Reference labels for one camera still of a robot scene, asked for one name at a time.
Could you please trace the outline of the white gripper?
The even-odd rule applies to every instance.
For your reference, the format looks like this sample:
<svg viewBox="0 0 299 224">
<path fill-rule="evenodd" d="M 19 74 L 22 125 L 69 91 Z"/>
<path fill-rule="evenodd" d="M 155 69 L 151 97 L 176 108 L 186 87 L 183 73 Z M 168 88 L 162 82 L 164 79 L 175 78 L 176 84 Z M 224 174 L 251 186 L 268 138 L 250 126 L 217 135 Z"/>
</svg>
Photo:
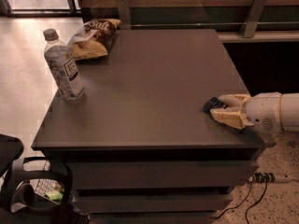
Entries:
<svg viewBox="0 0 299 224">
<path fill-rule="evenodd" d="M 260 93 L 253 97 L 248 94 L 224 94 L 218 99 L 230 107 L 211 109 L 210 114 L 217 122 L 238 130 L 251 127 L 259 133 L 279 133 L 281 96 L 279 92 Z M 244 104 L 246 112 L 238 108 Z"/>
</svg>

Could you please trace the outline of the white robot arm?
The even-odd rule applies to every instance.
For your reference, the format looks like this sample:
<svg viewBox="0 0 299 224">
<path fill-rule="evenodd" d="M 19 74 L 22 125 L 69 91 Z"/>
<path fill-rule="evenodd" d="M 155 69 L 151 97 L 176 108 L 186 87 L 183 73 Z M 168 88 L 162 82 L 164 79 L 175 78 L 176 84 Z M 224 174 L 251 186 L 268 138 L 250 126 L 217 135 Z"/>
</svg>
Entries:
<svg viewBox="0 0 299 224">
<path fill-rule="evenodd" d="M 209 109 L 212 118 L 235 129 L 251 127 L 259 133 L 299 130 L 298 93 L 225 94 L 217 100 L 222 106 Z"/>
</svg>

